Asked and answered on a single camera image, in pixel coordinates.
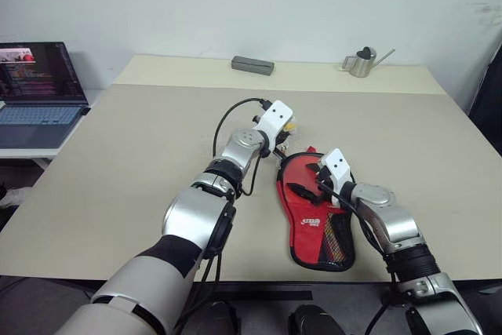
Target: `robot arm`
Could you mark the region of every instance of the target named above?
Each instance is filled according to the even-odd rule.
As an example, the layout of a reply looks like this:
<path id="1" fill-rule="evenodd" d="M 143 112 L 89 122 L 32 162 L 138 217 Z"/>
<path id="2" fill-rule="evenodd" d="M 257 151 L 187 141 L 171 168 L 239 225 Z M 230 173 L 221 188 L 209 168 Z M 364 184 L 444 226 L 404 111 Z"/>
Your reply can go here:
<path id="1" fill-rule="evenodd" d="M 333 192 L 352 204 L 372 228 L 387 270 L 398 277 L 398 291 L 414 305 L 406 312 L 413 334 L 444 335 L 463 330 L 482 335 L 476 318 L 449 276 L 439 269 L 415 220 L 396 202 L 394 193 L 351 182 L 350 167 L 338 149 L 323 156 L 319 165 L 321 180 L 329 178 Z"/>
<path id="2" fill-rule="evenodd" d="M 171 333 L 202 259 L 221 251 L 234 201 L 251 161 L 266 157 L 293 112 L 275 101 L 252 129 L 238 129 L 166 211 L 162 237 L 118 270 L 58 331 L 59 335 Z"/>

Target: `laptop keyboard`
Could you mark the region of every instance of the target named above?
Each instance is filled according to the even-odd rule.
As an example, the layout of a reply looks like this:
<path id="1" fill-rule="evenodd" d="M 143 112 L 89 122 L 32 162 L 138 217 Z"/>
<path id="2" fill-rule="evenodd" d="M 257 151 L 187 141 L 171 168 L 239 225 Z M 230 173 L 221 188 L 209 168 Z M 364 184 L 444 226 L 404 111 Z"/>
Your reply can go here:
<path id="1" fill-rule="evenodd" d="M 6 107 L 0 111 L 0 125 L 68 125 L 80 107 Z"/>

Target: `silver watering can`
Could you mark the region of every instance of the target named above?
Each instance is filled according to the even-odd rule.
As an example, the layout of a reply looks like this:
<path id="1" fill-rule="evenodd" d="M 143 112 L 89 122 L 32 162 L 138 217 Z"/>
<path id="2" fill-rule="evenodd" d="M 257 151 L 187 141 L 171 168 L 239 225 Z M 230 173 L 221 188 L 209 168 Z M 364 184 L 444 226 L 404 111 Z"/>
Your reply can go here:
<path id="1" fill-rule="evenodd" d="M 377 52 L 375 49 L 366 46 L 361 51 L 358 51 L 355 56 L 346 56 L 344 62 L 342 63 L 342 71 L 348 71 L 352 76 L 356 78 L 365 78 L 369 75 L 369 72 L 382 63 L 384 59 L 387 59 L 395 49 L 392 49 L 387 54 L 382 57 L 382 59 L 378 60 L 374 63 L 377 58 Z"/>

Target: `white wall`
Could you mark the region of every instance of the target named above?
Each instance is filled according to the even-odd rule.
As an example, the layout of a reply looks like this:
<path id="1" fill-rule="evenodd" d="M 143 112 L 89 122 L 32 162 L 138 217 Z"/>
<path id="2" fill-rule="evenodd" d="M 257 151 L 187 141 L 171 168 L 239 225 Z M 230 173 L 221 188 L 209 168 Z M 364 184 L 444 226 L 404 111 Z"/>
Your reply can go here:
<path id="1" fill-rule="evenodd" d="M 87 88 L 134 53 L 341 62 L 396 48 L 388 63 L 427 65 L 466 107 L 501 15 L 501 0 L 0 0 L 0 41 L 65 41 Z"/>

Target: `black cable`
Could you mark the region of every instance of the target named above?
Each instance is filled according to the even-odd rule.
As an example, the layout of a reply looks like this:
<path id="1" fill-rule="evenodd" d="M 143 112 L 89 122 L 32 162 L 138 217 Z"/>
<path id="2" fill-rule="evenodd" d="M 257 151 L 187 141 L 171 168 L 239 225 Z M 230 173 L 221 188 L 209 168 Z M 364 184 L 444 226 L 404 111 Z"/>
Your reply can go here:
<path id="1" fill-rule="evenodd" d="M 373 327 L 377 324 L 378 320 L 380 319 L 382 314 L 385 313 L 390 304 L 391 304 L 390 299 L 382 303 L 382 306 L 380 307 L 380 309 L 378 309 L 375 316 L 373 317 L 368 327 L 366 328 L 364 335 L 369 335 L 371 333 L 371 330 L 373 330 Z"/>
<path id="2" fill-rule="evenodd" d="M 375 325 L 377 324 L 379 319 L 382 317 L 382 315 L 385 313 L 385 311 L 391 305 L 393 294 L 395 294 L 395 288 L 396 288 L 395 283 L 396 283 L 395 273 L 391 272 L 391 294 L 389 295 L 388 300 L 382 303 L 382 306 L 380 307 L 380 309 L 378 309 L 376 314 L 373 316 L 373 319 L 369 323 L 368 327 L 366 327 L 366 331 L 364 332 L 364 335 L 369 335 L 371 333 L 371 330 L 373 330 L 373 327 L 375 327 Z"/>
<path id="3" fill-rule="evenodd" d="M 218 126 L 216 128 L 216 131 L 214 132 L 214 137 L 213 137 L 213 157 L 216 156 L 216 141 L 218 140 L 218 133 L 220 132 L 220 129 L 221 129 L 221 126 L 223 125 L 223 122 L 225 121 L 225 119 L 227 118 L 227 116 L 238 106 L 241 106 L 242 104 L 246 104 L 248 102 L 253 102 L 253 101 L 256 101 L 256 102 L 259 102 L 259 103 L 263 103 L 264 100 L 261 99 L 261 98 L 256 98 L 256 97 L 252 97 L 252 98 L 246 98 L 245 100 L 242 100 L 242 101 L 239 101 L 238 103 L 236 103 L 235 105 L 233 105 L 230 109 L 227 110 L 227 112 L 224 114 L 224 116 L 221 118 L 220 120 L 220 123 L 218 123 Z"/>
<path id="4" fill-rule="evenodd" d="M 245 196 L 251 196 L 253 193 L 254 189 L 254 180 L 256 179 L 256 172 L 258 171 L 258 165 L 260 164 L 261 156 L 256 157 L 256 163 L 254 164 L 254 171 L 253 171 L 253 178 L 251 178 L 251 188 L 249 189 L 249 192 L 245 192 L 244 188 L 242 189 L 242 193 Z"/>
<path id="5" fill-rule="evenodd" d="M 373 232 L 369 229 L 368 224 L 366 221 L 361 217 L 359 214 L 358 210 L 350 203 L 347 199 L 343 198 L 342 196 L 338 195 L 335 191 L 333 191 L 331 188 L 326 186 L 323 182 L 318 181 L 319 187 L 324 191 L 327 192 L 328 194 L 334 196 L 337 198 L 341 203 L 344 204 L 344 207 L 347 207 L 359 220 L 359 223 L 361 224 L 361 229 L 363 235 L 366 237 L 368 240 L 369 244 L 381 255 L 384 255 L 384 251 L 381 249 L 380 245 L 378 244 L 377 240 L 375 239 L 375 235 Z"/>
<path id="6" fill-rule="evenodd" d="M 21 279 L 16 280 L 15 282 L 11 282 L 10 284 L 7 284 L 6 286 L 4 286 L 3 288 L 0 289 L 0 294 L 4 293 L 9 288 L 16 286 L 17 284 L 23 282 L 26 279 L 28 279 L 28 278 L 21 278 Z"/>
<path id="7" fill-rule="evenodd" d="M 207 280 L 207 277 L 208 277 L 208 274 L 209 274 L 209 270 L 211 269 L 211 265 L 213 264 L 214 257 L 211 258 L 211 259 L 209 259 L 208 264 L 206 265 L 206 270 L 204 271 L 204 275 L 202 276 L 201 284 L 198 287 L 197 292 L 192 297 L 190 305 L 188 305 L 190 308 L 188 310 L 186 310 L 185 312 L 183 312 L 180 315 L 178 321 L 176 322 L 176 325 L 174 326 L 175 329 L 176 329 L 176 332 L 175 332 L 176 335 L 180 335 L 181 332 L 183 331 L 184 327 L 186 326 L 188 319 L 195 312 L 197 312 L 202 307 L 204 307 L 204 305 L 207 304 L 208 300 L 213 295 L 214 290 L 216 289 L 216 286 L 217 286 L 218 282 L 220 282 L 220 274 L 221 274 L 221 251 L 216 255 L 216 257 L 218 258 L 217 261 L 216 261 L 216 275 L 215 275 L 214 283 L 211 286 L 211 290 L 197 304 L 193 304 L 195 302 L 195 300 L 197 299 L 198 295 L 201 293 L 202 286 L 204 285 L 204 283 Z"/>

